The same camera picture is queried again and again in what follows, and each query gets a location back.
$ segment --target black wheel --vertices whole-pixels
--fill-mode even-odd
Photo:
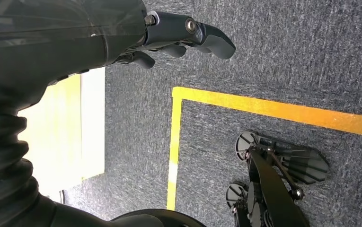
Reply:
[[[243,132],[238,136],[235,145],[235,153],[239,160],[246,161],[249,158],[247,150],[253,143],[255,143],[255,137],[250,131]]]
[[[237,201],[247,201],[247,187],[242,183],[232,183],[228,186],[225,199],[230,209],[234,209]]]
[[[164,227],[206,227],[198,220],[176,211],[162,209],[138,210],[119,216],[111,221],[127,218],[135,215],[151,215],[158,218]]]

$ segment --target yellow floor tape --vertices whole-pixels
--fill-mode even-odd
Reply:
[[[190,100],[199,103],[222,106],[249,113],[362,135],[362,115],[324,110],[302,105],[279,103],[263,99],[236,96],[186,87],[173,88],[172,96],[174,100],[172,110],[170,161],[168,172],[168,210],[175,210],[176,203],[182,100]]]

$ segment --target robotic hand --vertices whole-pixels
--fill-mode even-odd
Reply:
[[[0,0],[0,227],[203,227],[186,215],[142,210],[113,221],[56,204],[38,193],[18,134],[19,110],[48,85],[112,63],[151,68],[143,51],[181,57],[186,46],[222,59],[235,52],[219,29],[191,17],[147,13],[141,0]]]
[[[185,46],[213,53],[221,59],[228,59],[235,53],[234,44],[221,30],[196,22],[189,16],[152,11],[145,17],[145,22],[148,28],[143,46],[129,49],[116,62],[135,62],[150,69],[155,61],[143,50],[163,51],[180,58],[186,53]]]

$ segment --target metal bolt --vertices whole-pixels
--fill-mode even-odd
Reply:
[[[250,153],[248,151],[246,151],[245,158],[246,160],[250,159]]]
[[[196,32],[197,25],[196,25],[196,22],[192,18],[186,19],[185,26],[186,26],[186,30],[189,33],[194,34]]]
[[[296,189],[296,190],[293,190],[293,196],[295,197],[296,200],[301,200],[303,199],[303,191],[302,189]]]
[[[144,22],[147,26],[152,26],[156,24],[156,18],[153,15],[148,15],[144,18]]]

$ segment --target black plastic part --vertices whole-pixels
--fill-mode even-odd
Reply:
[[[185,43],[203,53],[213,53],[220,59],[231,58],[236,47],[234,43],[221,30],[211,25],[198,23],[199,32],[202,33],[202,40],[190,40],[192,43]]]
[[[117,221],[120,218],[131,217],[134,215],[151,215],[158,218],[164,227],[205,227],[200,221],[171,210],[162,210],[162,209],[148,209],[148,210],[138,210],[128,214],[119,216],[112,221]]]
[[[237,207],[235,213],[235,227],[252,227],[251,222],[247,216],[248,213],[246,209]]]
[[[281,165],[296,182],[312,184],[326,179],[329,166],[313,148],[261,136],[254,131],[246,131],[237,139],[235,149],[238,158],[245,161],[247,150],[255,144],[263,148],[271,148]]]
[[[156,25],[147,28],[148,36],[144,44],[147,49],[157,49],[193,38],[194,35],[185,26],[190,16],[165,12],[153,12],[152,15],[156,18]]]
[[[165,46],[161,49],[161,51],[173,56],[174,58],[180,58],[185,55],[186,47],[172,44]]]
[[[151,69],[153,68],[156,61],[152,59],[148,54],[142,51],[138,51],[132,54],[133,55],[133,62],[138,64],[140,67],[144,69]]]
[[[276,171],[255,148],[250,148],[251,161],[260,176],[260,186],[274,227],[308,227],[307,220],[295,205]]]

